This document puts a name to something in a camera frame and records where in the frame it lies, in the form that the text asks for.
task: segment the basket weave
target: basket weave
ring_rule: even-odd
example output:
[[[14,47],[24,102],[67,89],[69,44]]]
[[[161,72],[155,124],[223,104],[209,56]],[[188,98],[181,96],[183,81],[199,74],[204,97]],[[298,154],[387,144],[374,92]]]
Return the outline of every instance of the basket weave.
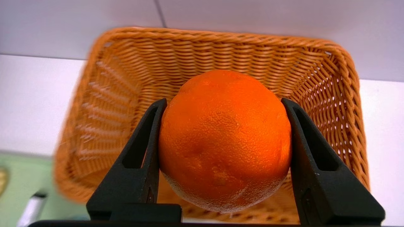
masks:
[[[94,44],[56,153],[55,180],[85,203],[154,101],[170,101],[191,77],[231,69],[302,106],[369,189],[359,79],[350,55],[320,39],[128,27]],[[298,223],[290,175],[266,201],[233,214],[209,212],[174,194],[160,178],[159,202],[184,216],[250,223]]]

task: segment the white countertop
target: white countertop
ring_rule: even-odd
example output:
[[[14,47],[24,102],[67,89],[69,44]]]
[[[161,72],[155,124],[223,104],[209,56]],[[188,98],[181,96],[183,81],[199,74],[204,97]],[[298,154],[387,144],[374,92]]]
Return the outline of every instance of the white countertop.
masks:
[[[51,157],[85,61],[0,55],[0,152]],[[372,194],[404,225],[404,83],[360,81]]]

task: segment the white cylindrical object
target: white cylindrical object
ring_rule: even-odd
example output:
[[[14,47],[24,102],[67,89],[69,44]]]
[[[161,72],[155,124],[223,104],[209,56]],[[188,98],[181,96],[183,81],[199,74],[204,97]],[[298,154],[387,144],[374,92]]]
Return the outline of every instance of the white cylindrical object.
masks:
[[[45,193],[35,193],[28,201],[23,215],[17,222],[17,227],[27,227],[31,223],[37,221],[45,204],[45,199]]]

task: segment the metal object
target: metal object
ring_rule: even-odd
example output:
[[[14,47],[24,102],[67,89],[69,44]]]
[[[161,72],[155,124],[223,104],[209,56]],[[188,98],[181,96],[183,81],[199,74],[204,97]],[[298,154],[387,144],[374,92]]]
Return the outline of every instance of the metal object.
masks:
[[[292,127],[292,184],[302,225],[380,225],[383,208],[339,159],[307,113],[290,100],[282,103]],[[181,223],[179,205],[155,204],[158,134],[165,108],[166,100],[159,100],[140,120],[87,203],[91,221],[39,221],[30,226],[240,226]]]
[[[17,222],[17,227],[27,227],[38,220],[45,206],[48,194],[45,191],[38,191],[28,201],[23,214]]]

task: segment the citrus fruit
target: citrus fruit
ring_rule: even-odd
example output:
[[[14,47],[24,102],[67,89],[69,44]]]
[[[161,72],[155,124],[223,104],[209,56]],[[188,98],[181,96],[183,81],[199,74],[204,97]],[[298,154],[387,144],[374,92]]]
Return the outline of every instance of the citrus fruit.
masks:
[[[280,187],[290,138],[285,108],[273,92],[241,73],[209,71],[187,81],[166,108],[160,169],[186,201],[235,212]]]

